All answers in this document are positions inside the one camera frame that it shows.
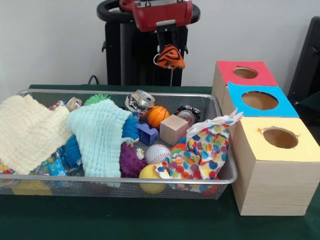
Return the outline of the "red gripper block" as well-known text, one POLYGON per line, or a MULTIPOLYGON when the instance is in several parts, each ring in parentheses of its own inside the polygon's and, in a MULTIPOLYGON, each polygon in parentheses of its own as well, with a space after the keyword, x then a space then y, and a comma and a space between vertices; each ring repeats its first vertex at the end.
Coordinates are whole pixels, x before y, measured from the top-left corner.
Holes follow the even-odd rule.
POLYGON ((156 30, 159 53, 166 47, 164 26, 172 26, 172 44, 179 46, 179 28, 191 23, 193 3, 191 0, 137 0, 132 4, 137 28, 141 32, 156 30))

